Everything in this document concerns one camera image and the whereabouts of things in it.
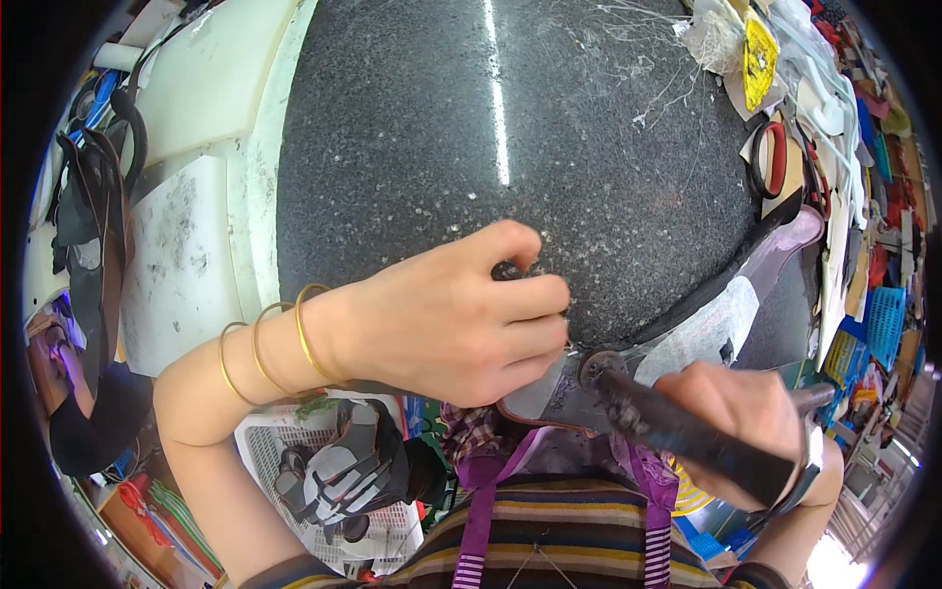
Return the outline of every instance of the black granite slab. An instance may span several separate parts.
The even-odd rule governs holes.
[[[503,218],[543,233],[535,271],[569,281],[586,345],[630,335],[721,270],[757,215],[738,155],[748,132],[670,24],[632,5],[682,14],[673,0],[320,0],[279,166],[285,299]]]

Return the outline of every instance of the wristwatch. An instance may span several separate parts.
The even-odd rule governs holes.
[[[765,519],[772,519],[784,515],[798,505],[811,487],[811,483],[818,478],[824,468],[824,433],[820,425],[812,423],[809,419],[802,419],[804,425],[804,469],[798,476],[798,481],[791,490],[770,510],[763,515]]]

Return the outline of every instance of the hand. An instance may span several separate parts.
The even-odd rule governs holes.
[[[725,434],[795,463],[804,459],[804,430],[777,372],[738,371],[694,362],[678,374],[662,376],[654,388]],[[746,511],[770,507],[759,504],[726,478],[678,460],[690,474],[690,481],[710,495]],[[798,467],[779,500],[797,479]]]
[[[500,221],[315,297],[305,324],[325,370],[461,407],[539,379],[566,343],[569,287],[549,274],[496,282],[491,269],[511,259],[524,272],[540,248],[535,231]]]

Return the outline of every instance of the shirt sleeve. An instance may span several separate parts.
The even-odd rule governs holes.
[[[728,589],[790,589],[782,573],[762,563],[743,563],[726,581]]]
[[[357,587],[360,583],[340,577],[312,554],[302,554],[276,564],[239,585],[239,589],[318,589]]]

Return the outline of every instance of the white tube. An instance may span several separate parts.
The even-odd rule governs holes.
[[[140,47],[131,47],[130,45],[118,45],[117,43],[105,43],[95,54],[95,59],[91,62],[96,68],[108,68],[112,70],[121,70],[130,72],[134,69],[134,64],[138,62],[140,54],[144,52]]]

